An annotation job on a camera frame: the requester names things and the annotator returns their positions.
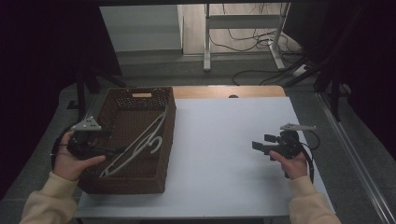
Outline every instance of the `person's arm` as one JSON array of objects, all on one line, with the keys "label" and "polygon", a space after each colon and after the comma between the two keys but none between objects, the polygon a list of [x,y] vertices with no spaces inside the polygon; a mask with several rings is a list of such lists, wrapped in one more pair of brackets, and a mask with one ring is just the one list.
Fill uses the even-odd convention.
[{"label": "person's arm", "polygon": [[42,190],[30,194],[21,223],[68,223],[76,212],[72,198],[77,181],[63,179],[53,172]]},{"label": "person's arm", "polygon": [[307,175],[306,159],[303,153],[288,160],[274,151],[270,155],[282,165],[282,170],[290,178],[290,190],[293,194],[289,204],[292,224],[338,224],[338,217],[332,212],[324,194],[316,191]]},{"label": "person's arm", "polygon": [[78,178],[89,166],[106,159],[105,156],[80,161],[73,157],[66,145],[73,133],[66,133],[59,147],[53,171],[42,190],[29,196],[22,212],[21,223],[68,223],[76,212],[73,199]]},{"label": "person's arm", "polygon": [[341,223],[324,194],[315,190],[308,175],[291,180],[290,189],[294,196],[289,204],[291,223]]}]

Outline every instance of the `black controller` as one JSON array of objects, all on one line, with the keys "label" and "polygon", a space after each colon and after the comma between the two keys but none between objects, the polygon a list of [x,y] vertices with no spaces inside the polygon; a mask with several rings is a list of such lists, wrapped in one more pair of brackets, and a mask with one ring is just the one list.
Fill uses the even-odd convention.
[{"label": "black controller", "polygon": [[296,131],[283,131],[280,136],[273,136],[270,134],[264,135],[266,142],[278,143],[277,146],[264,145],[258,142],[252,142],[253,149],[262,151],[264,155],[269,155],[270,151],[275,151],[285,157],[286,159],[293,159],[298,156],[304,147],[299,141],[299,136]]},{"label": "black controller", "polygon": [[114,155],[125,151],[125,147],[103,147],[103,139],[107,139],[110,135],[110,132],[102,131],[74,131],[67,150],[81,160],[101,155],[105,155],[109,160]]}]

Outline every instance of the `left hand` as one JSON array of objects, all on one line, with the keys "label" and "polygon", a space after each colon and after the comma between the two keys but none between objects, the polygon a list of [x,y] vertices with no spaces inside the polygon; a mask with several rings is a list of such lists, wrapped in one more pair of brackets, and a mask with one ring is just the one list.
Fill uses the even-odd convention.
[{"label": "left hand", "polygon": [[104,161],[106,159],[106,156],[97,156],[89,158],[85,161],[77,159],[67,150],[67,144],[72,135],[73,132],[68,132],[65,133],[62,137],[59,151],[56,155],[55,166],[52,172],[60,176],[61,178],[75,181],[78,180],[82,171],[92,165]]}]

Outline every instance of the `white table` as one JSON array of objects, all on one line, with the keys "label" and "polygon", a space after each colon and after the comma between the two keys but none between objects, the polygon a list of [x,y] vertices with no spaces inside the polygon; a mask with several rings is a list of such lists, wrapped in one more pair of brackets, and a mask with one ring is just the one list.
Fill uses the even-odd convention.
[{"label": "white table", "polygon": [[[251,148],[298,123],[288,97],[176,99],[166,190],[150,195],[83,193],[76,217],[286,216],[291,194],[280,164]],[[315,187],[327,197],[318,169]]]}]

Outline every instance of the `brown woven basket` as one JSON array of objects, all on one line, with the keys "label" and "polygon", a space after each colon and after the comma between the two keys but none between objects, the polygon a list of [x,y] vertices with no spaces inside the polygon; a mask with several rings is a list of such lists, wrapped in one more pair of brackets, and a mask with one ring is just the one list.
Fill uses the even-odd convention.
[{"label": "brown woven basket", "polygon": [[[166,117],[156,134],[163,139],[158,151],[150,153],[156,145],[145,148],[115,175],[99,177],[117,158],[114,156],[110,160],[86,169],[80,177],[78,186],[91,194],[164,192],[175,128],[176,105],[172,88],[110,89],[97,119],[103,130],[112,132],[111,137],[101,139],[102,146],[127,147],[161,115],[165,108]],[[158,125],[148,129],[144,136],[152,133],[156,126]],[[118,166],[130,158],[137,144],[138,142],[115,165]]]}]

